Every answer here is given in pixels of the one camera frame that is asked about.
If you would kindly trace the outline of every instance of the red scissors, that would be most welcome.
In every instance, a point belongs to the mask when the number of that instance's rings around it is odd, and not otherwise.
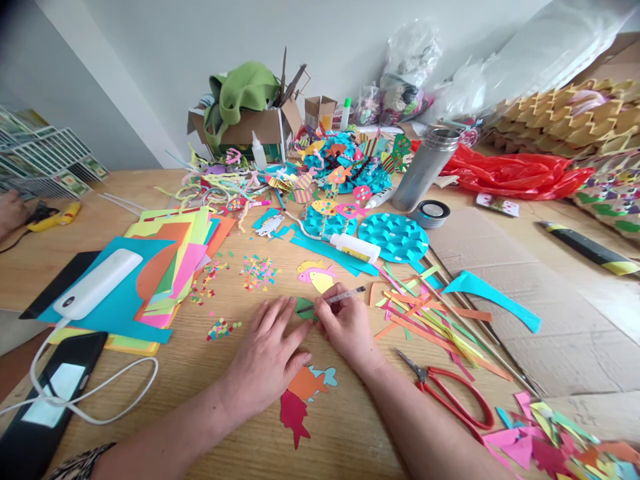
[[[478,440],[480,444],[486,447],[487,444],[485,443],[484,438],[482,438],[482,435],[480,435],[480,433],[478,432],[478,430],[476,430],[476,428],[479,428],[482,430],[491,430],[495,424],[495,419],[493,418],[493,412],[491,411],[489,404],[487,403],[485,398],[482,396],[482,394],[478,392],[478,390],[472,384],[470,384],[468,381],[466,381],[464,378],[460,377],[459,375],[456,375],[454,372],[450,372],[444,369],[439,369],[437,367],[428,367],[426,369],[420,368],[400,350],[398,349],[395,349],[395,350],[402,357],[402,360],[407,362],[409,366],[413,369],[413,371],[416,373],[416,375],[418,375],[418,381],[415,383],[415,386],[418,387],[421,392],[428,393],[433,398],[438,400],[438,402],[440,402],[447,410],[449,410],[462,423],[465,424],[465,426],[469,429],[469,431],[473,435],[473,438]],[[481,423],[480,421],[476,420],[476,418],[474,418],[462,406],[462,404],[460,404],[458,399],[454,397],[453,394],[446,388],[445,384],[442,383],[442,381],[438,377],[436,377],[436,374],[444,375],[445,377],[458,380],[458,382],[466,386],[466,388],[470,390],[470,392],[473,394],[476,400],[478,400],[478,402],[480,403],[480,406],[482,407],[482,412],[484,413],[484,416],[485,416],[485,422]],[[427,379],[431,379],[438,386],[438,388],[440,388],[442,393],[445,394],[445,396],[450,400],[450,402],[453,405],[446,402],[444,398],[442,398],[440,394],[438,394],[438,392],[436,392],[436,390],[434,390],[427,383]]]

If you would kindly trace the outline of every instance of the hand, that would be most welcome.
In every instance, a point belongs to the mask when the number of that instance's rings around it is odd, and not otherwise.
[[[271,307],[265,301],[218,382],[223,408],[239,423],[278,400],[302,366],[311,361],[311,354],[298,347],[313,328],[312,319],[283,337],[295,305],[295,297],[280,297]]]
[[[7,234],[25,224],[29,210],[18,196],[16,190],[10,190],[0,197],[0,232]]]
[[[358,297],[348,297],[329,305],[325,300],[348,291],[340,282],[315,299],[319,329],[338,353],[362,376],[386,363],[369,326],[367,306]]]

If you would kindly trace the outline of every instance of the green fabric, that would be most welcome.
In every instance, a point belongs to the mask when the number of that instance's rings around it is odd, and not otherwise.
[[[226,75],[211,76],[209,85],[215,102],[205,110],[205,136],[214,151],[219,150],[228,126],[240,123],[240,108],[262,111],[280,88],[271,70],[255,61],[243,63]]]

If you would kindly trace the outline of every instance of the white wall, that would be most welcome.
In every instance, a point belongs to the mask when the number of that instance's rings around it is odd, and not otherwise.
[[[160,168],[40,8],[19,3],[0,34],[0,104],[70,127],[109,169]]]
[[[287,76],[301,63],[312,80],[304,94],[357,98],[379,80],[388,36],[416,17],[437,20],[446,59],[440,80],[470,55],[500,48],[549,0],[83,0],[183,155],[187,109],[209,91],[208,78],[247,60]]]

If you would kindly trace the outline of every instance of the red plastic bag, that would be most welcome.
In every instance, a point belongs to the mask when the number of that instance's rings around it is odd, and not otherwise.
[[[593,168],[565,171],[571,160],[518,153],[485,157],[458,143],[441,175],[458,175],[462,188],[524,200],[555,200],[578,190]]]

